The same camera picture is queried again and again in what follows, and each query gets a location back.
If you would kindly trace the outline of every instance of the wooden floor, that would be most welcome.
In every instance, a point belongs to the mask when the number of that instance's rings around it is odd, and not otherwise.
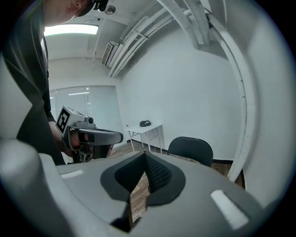
[[[134,148],[136,151],[149,151],[147,146],[142,147],[141,144],[133,142]],[[126,153],[132,152],[132,146],[131,143],[127,143],[125,145],[122,145],[118,148],[115,148],[112,151],[112,154],[110,157],[117,157],[121,156]],[[196,162],[190,159],[185,159],[190,162]],[[227,176],[229,170],[230,170],[231,165],[230,164],[218,164],[218,163],[212,163],[211,168],[222,174],[223,176]],[[242,185],[242,174],[239,175],[239,178],[235,182],[237,185],[243,187]],[[131,212],[132,212],[132,219],[133,222],[135,222],[142,213],[146,211],[146,198],[150,195],[148,191],[148,179],[146,174],[144,173],[142,178],[140,179],[139,183],[135,187],[134,191],[130,195],[130,206],[131,206]]]

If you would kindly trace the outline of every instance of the man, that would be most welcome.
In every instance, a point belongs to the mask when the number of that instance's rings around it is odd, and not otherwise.
[[[17,139],[35,147],[39,153],[64,164],[61,152],[71,156],[63,144],[50,112],[48,53],[44,38],[46,26],[65,23],[87,14],[93,0],[38,0],[16,23],[3,49],[5,64],[32,107],[17,134]],[[71,134],[73,147],[80,144],[78,134]]]

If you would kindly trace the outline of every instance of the black chair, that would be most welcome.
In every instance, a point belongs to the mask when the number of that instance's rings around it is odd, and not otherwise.
[[[208,167],[211,167],[213,161],[211,146],[204,140],[191,137],[175,138],[171,142],[167,154],[189,158]]]

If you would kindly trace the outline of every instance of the handheld device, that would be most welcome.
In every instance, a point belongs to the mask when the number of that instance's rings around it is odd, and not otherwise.
[[[66,106],[63,106],[60,112],[56,127],[63,138],[65,147],[72,151],[74,163],[106,158],[110,146],[123,141],[122,133],[98,129],[92,117]],[[71,145],[71,133],[74,131],[78,133],[80,141],[78,147]],[[88,141],[84,138],[85,134],[88,134]]]

